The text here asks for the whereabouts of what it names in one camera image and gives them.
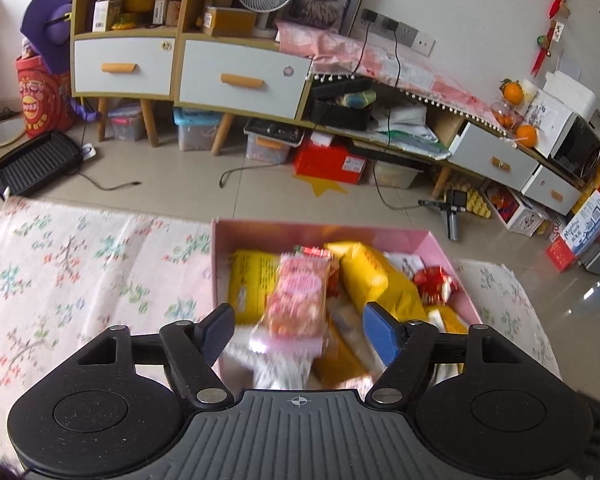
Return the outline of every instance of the small drawer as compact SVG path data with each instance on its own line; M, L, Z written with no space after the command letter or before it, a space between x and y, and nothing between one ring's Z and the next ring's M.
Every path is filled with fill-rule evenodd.
M468 124L451 143L449 162L516 191L529 180L538 162L475 124Z
M189 40L178 101L293 119L310 65L271 50Z
M102 38L74 44L76 93L171 94L173 38Z
M580 191L553 171L540 166L522 188L522 194L566 215L580 197Z

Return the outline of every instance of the floral rug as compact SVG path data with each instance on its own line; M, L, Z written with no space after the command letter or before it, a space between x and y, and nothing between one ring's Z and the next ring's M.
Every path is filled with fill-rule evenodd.
M107 326L155 333L212 309L210 225L13 197L0 213L0 460L18 466L13 403ZM457 260L484 322L559 376L522 286L502 266ZM161 369L143 375L164 381Z

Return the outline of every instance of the pink snack bag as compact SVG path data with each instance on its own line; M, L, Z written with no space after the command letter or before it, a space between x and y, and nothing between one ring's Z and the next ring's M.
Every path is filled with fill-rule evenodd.
M278 280L251 337L251 348L320 355L328 328L325 302L330 272L328 258L282 254Z

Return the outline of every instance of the yellow snack bag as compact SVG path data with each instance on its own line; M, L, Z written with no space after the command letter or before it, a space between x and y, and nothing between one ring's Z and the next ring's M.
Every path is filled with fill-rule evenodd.
M328 321L330 345L333 342L333 348L327 348L320 357L314 359L313 370L323 388L335 390L344 381L367 375L368 370L344 342L331 318Z
M280 257L260 251L235 251L232 256L229 304L236 324L256 324L276 285Z
M465 325L464 321L460 319L456 311L448 305L430 305L426 306L425 310L427 314L433 310L437 310L442 318L442 323L445 325L445 329L449 334L468 334L469 329Z
M360 313L367 303L375 301L399 322L427 320L418 288L384 254L359 242L326 244L325 248L338 254L345 244L349 249L340 260L340 275Z

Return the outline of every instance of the red bucket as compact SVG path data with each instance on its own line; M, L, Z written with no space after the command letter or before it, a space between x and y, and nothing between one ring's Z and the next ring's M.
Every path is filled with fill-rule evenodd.
M71 73L50 74L40 56L16 60L27 136L50 130L66 132L77 116L71 108Z

